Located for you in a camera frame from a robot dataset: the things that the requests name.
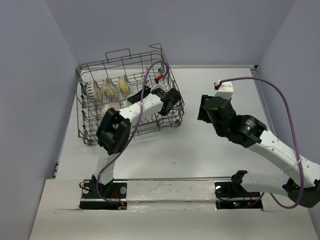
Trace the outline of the teal yellow sun bowl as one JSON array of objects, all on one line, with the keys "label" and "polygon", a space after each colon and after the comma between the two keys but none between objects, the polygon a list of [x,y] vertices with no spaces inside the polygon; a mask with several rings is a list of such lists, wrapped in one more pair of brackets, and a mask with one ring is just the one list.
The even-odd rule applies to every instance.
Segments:
[{"label": "teal yellow sun bowl", "polygon": [[119,78],[118,88],[124,95],[129,95],[131,93],[131,85],[126,75],[123,75]]}]

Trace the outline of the brown patterned bowl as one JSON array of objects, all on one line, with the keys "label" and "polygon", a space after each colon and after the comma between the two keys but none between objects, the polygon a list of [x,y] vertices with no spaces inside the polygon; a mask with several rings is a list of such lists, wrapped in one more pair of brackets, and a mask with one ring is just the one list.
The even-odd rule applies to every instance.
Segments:
[{"label": "brown patterned bowl", "polygon": [[121,104],[119,102],[109,102],[109,103],[106,103],[103,107],[103,111],[102,113],[105,114],[107,112],[107,110],[109,109],[115,109],[115,110],[118,110],[121,108]]}]

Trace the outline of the orange flower bowl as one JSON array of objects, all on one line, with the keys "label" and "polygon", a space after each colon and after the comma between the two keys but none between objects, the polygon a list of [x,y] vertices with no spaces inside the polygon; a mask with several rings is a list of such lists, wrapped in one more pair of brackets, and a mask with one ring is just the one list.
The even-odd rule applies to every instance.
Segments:
[{"label": "orange flower bowl", "polygon": [[111,81],[110,78],[106,77],[105,80],[101,84],[101,90],[104,94],[111,98],[118,97],[118,89],[115,84]]}]

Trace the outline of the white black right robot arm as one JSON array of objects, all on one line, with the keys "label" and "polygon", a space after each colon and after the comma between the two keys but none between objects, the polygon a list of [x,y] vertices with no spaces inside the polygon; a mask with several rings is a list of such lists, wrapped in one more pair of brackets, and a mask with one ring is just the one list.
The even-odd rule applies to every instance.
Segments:
[{"label": "white black right robot arm", "polygon": [[212,124],[219,137],[240,145],[270,161],[283,173],[259,175],[238,170],[221,188],[220,195],[242,196],[249,192],[264,192],[288,197],[305,208],[313,208],[320,202],[320,166],[296,153],[279,140],[267,126],[251,115],[238,115],[230,100],[220,96],[202,95],[199,121]]}]

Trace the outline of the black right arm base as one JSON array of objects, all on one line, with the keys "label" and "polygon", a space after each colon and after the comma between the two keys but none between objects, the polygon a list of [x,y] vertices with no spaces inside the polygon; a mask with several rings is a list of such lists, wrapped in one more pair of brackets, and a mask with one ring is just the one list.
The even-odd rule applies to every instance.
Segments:
[{"label": "black right arm base", "polygon": [[263,209],[259,192],[248,192],[230,181],[218,181],[214,184],[215,206],[218,210]]}]

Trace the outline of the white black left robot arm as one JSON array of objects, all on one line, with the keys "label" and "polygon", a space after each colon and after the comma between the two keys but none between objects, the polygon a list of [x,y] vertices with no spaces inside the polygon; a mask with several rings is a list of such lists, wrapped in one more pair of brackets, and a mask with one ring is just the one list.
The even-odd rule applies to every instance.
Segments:
[{"label": "white black left robot arm", "polygon": [[153,114],[167,116],[182,99],[180,92],[172,88],[163,90],[145,86],[127,98],[128,106],[115,109],[110,107],[96,131],[100,153],[96,173],[91,178],[93,191],[105,199],[112,189],[115,161],[128,146],[138,131],[141,120]]}]

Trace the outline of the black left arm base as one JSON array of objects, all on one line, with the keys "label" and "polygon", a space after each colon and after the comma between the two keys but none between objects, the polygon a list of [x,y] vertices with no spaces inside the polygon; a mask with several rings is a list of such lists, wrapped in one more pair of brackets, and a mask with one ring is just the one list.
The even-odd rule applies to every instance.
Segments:
[{"label": "black left arm base", "polygon": [[79,208],[82,210],[110,210],[120,211],[127,209],[127,183],[124,181],[114,181],[108,183],[106,187],[100,186],[97,193],[95,179],[86,179],[79,183],[81,197]]}]

